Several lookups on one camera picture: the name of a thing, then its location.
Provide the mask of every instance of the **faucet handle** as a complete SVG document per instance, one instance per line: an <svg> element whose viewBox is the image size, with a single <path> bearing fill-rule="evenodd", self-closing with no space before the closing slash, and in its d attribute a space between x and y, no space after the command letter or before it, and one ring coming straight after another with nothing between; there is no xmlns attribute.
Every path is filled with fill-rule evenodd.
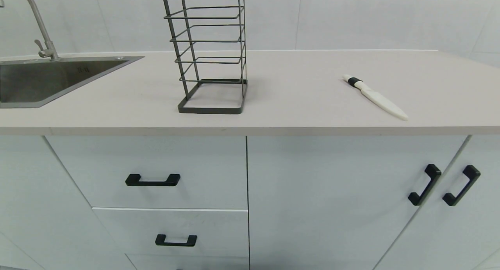
<svg viewBox="0 0 500 270"><path fill-rule="evenodd" d="M34 40L34 42L40 48L40 51L38 51L38 55L41 58L47 58L49 56L52 56L52 54L54 54L54 51L51 49L43 49L43 46L41 45L41 42L38 39Z"/></svg>
<svg viewBox="0 0 500 270"><path fill-rule="evenodd" d="M41 45L41 42L38 39L34 40L34 42L36 43L36 45L38 45L40 51L43 51L43 46Z"/></svg>

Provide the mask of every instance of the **knife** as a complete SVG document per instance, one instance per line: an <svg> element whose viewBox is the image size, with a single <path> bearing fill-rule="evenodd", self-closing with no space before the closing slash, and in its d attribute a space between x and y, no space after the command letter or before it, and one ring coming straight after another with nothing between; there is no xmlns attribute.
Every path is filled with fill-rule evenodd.
<svg viewBox="0 0 500 270"><path fill-rule="evenodd" d="M402 120L408 120L408 116L405 114L405 112L403 112L403 110L401 110L398 106L396 106L379 92L376 92L375 90L369 88L362 80L349 75L344 75L342 78L352 87L361 90L361 93L366 98L370 99L371 102L375 103L387 113Z"/></svg>

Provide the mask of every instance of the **faucet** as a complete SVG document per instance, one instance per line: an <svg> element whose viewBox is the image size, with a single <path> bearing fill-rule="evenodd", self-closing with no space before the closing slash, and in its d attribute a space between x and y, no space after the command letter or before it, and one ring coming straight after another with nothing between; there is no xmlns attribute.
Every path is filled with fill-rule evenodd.
<svg viewBox="0 0 500 270"><path fill-rule="evenodd" d="M38 7L36 6L36 3L34 2L34 0L27 0L27 1L28 1L28 3L30 3L30 6L33 10L34 17L36 19L36 22L38 23L38 27L40 28L41 35L43 36L43 40L45 41L45 46L47 47L46 49L43 49L41 42L39 40L35 40L34 42L40 48L38 55L41 58L50 57L51 61L59 60L59 55L57 55L57 51L55 50L54 43L50 40L50 37L48 36L47 29L45 28L45 25L43 24L43 20L41 19L41 15L40 15L40 12L38 10ZM2 7L5 7L4 0L0 0L0 8L2 8Z"/></svg>

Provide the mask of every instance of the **dish rack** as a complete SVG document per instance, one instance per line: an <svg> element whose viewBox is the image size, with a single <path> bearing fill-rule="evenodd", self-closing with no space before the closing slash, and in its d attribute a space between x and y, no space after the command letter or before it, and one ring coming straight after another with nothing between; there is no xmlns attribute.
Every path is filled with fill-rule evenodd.
<svg viewBox="0 0 500 270"><path fill-rule="evenodd" d="M246 31L245 31L245 0L237 0L236 4L232 6L195 6L187 7L186 0L180 0L182 3L182 9L179 11L171 12L169 5L169 0L163 0L166 16L164 19L168 20L168 26L170 27L170 33L172 39L170 42L173 43L175 50L175 63L179 65L180 71L180 81L184 86L184 99L179 103L177 108L180 113L197 113L197 114L240 114L243 111L243 105L245 104L246 89L248 88L248 82L246 80ZM234 11L230 16L220 16L218 12L221 10ZM194 12L202 12L202 15L198 16L188 16L188 12L191 14ZM189 21L201 22L201 24L191 25ZM180 21L183 31L177 33L175 31L174 23ZM238 28L239 34L235 34L234 38L231 39L203 39L196 37L193 33L195 29L198 28L210 28L222 29L222 28ZM217 44L238 44L239 43L239 55L237 56L196 56L195 47L200 43L217 43ZM186 49L180 50L180 44L187 45ZM183 59L183 55L188 56L188 59ZM239 65L240 68L237 69L237 73L232 77L225 78L202 78L198 72L198 64L231 64ZM186 75L188 72L194 71L195 77L192 79L187 79ZM188 90L188 82L195 86ZM224 84L224 85L241 85L241 103L239 107L188 107L186 103L193 97L196 91L204 85L211 84Z"/></svg>

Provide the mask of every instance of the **sink basin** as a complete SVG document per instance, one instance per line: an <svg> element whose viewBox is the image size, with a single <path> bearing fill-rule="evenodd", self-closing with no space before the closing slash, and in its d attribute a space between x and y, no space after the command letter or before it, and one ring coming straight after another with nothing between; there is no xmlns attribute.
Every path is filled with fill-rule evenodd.
<svg viewBox="0 0 500 270"><path fill-rule="evenodd" d="M143 57L89 57L0 63L0 108L38 108Z"/></svg>

